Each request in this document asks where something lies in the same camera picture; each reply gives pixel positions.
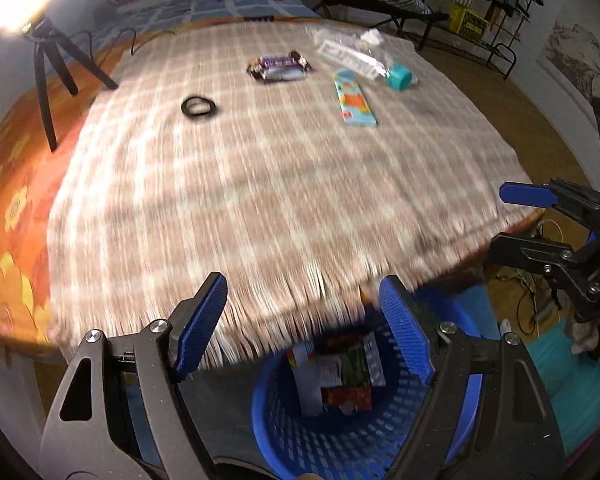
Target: teal cloth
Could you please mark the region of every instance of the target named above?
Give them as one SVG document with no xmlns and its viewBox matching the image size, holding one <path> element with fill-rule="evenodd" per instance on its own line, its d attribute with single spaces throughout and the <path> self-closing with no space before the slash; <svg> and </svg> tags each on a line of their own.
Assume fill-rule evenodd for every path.
<svg viewBox="0 0 600 480">
<path fill-rule="evenodd" d="M 480 284 L 469 287 L 464 292 L 454 296 L 464 312 L 474 322 L 478 332 L 487 339 L 500 339 L 498 321 L 493 313 L 487 288 Z"/>
<path fill-rule="evenodd" d="M 558 323 L 526 348 L 551 398 L 569 456 L 600 427 L 600 364 L 571 353 L 565 323 Z"/>
</svg>

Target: blue gripper pad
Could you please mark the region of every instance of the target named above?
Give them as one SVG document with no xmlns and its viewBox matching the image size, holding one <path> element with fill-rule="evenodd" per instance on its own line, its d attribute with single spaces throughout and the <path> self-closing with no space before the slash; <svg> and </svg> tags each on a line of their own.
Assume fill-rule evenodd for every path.
<svg viewBox="0 0 600 480">
<path fill-rule="evenodd" d="M 500 199 L 507 204 L 529 205 L 549 209 L 558 203 L 558 197 L 546 186 L 505 182 L 500 186 Z"/>
<path fill-rule="evenodd" d="M 174 378 L 181 382 L 198 369 L 206 345 L 224 310 L 228 285 L 219 272 L 212 272 L 193 298 L 181 301 L 169 316 L 169 354 Z"/>
<path fill-rule="evenodd" d="M 397 276 L 382 280 L 379 302 L 410 373 L 429 384 L 436 371 L 436 317 L 416 303 Z"/>
</svg>

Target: teal bottle cap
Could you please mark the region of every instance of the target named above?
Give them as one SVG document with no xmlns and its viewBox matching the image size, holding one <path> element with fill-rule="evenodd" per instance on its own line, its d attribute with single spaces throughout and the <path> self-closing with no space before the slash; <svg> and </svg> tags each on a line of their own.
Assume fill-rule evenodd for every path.
<svg viewBox="0 0 600 480">
<path fill-rule="evenodd" d="M 387 84 L 400 92 L 407 89 L 407 86 L 411 84 L 413 80 L 413 74 L 411 70 L 402 65 L 395 65 L 389 71 L 389 77 L 386 80 Z"/>
</svg>

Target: black hair tie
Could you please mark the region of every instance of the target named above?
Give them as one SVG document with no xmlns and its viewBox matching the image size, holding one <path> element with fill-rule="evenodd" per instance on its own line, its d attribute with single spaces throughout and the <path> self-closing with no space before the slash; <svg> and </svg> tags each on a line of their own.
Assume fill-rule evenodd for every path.
<svg viewBox="0 0 600 480">
<path fill-rule="evenodd" d="M 190 95 L 184 99 L 180 110 L 189 119 L 197 119 L 198 117 L 214 114 L 216 112 L 216 103 L 200 95 Z"/>
</svg>

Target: yellow crate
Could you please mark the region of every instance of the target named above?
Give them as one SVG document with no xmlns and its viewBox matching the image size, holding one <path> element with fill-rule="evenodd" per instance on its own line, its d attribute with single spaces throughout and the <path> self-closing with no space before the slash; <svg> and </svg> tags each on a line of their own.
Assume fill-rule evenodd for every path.
<svg viewBox="0 0 600 480">
<path fill-rule="evenodd" d="M 455 4 L 449 13 L 447 28 L 472 43 L 480 43 L 489 22 L 478 16 L 473 9 Z"/>
</svg>

